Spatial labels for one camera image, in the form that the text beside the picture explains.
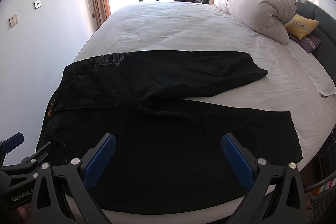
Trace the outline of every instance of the pillow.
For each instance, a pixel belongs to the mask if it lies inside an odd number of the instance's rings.
[[[292,40],[285,47],[307,73],[322,97],[336,94],[333,80],[315,56],[311,53],[307,54],[302,47]]]
[[[281,21],[294,16],[295,0],[214,0],[214,5],[255,32],[282,45],[289,41]]]
[[[318,24],[319,22],[317,20],[295,15],[290,22],[285,24],[285,29],[287,32],[295,35],[298,39],[302,39],[315,30]]]
[[[288,34],[289,38],[292,39],[294,42],[298,43],[303,49],[310,53],[313,50],[315,50],[321,43],[321,40],[317,37],[313,36],[312,34],[309,34],[305,36],[303,39],[298,39],[295,35],[292,35],[291,33]]]

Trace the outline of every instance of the black jeans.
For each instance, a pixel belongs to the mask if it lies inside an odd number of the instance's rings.
[[[213,96],[267,73],[244,52],[143,51],[79,61],[64,70],[38,147],[57,142],[52,164],[60,165],[113,134],[115,154],[90,190],[103,209],[170,214],[223,204],[246,189],[221,137],[232,133],[272,164],[299,162],[290,113],[179,98]]]

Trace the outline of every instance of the bed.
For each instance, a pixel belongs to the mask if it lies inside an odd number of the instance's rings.
[[[307,0],[296,1],[297,13],[320,21],[313,34],[322,43],[314,55],[336,83],[336,61],[333,59],[336,56],[336,21]],[[215,6],[180,2],[139,3],[125,6],[111,15],[74,61],[114,52],[143,50],[248,52],[260,68],[269,71],[267,77],[213,97],[187,99],[238,108],[290,111],[302,149],[303,159],[297,165],[301,170],[318,152],[336,124],[336,97],[320,96],[290,51],[296,45],[290,41],[283,46],[254,32]],[[231,215],[241,200],[170,215],[104,212],[113,223],[201,224]]]

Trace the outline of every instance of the yellow pillow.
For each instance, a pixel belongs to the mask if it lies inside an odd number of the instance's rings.
[[[319,22],[317,20],[295,15],[290,22],[285,24],[285,29],[287,32],[295,35],[298,39],[302,39],[315,30],[318,24]]]

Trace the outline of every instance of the printed graphic on jeans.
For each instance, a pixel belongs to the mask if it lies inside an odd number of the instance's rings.
[[[93,66],[93,70],[98,70],[100,66],[115,64],[118,67],[125,59],[124,54],[122,53],[113,53],[113,54],[106,54],[101,55],[96,58],[96,63]]]

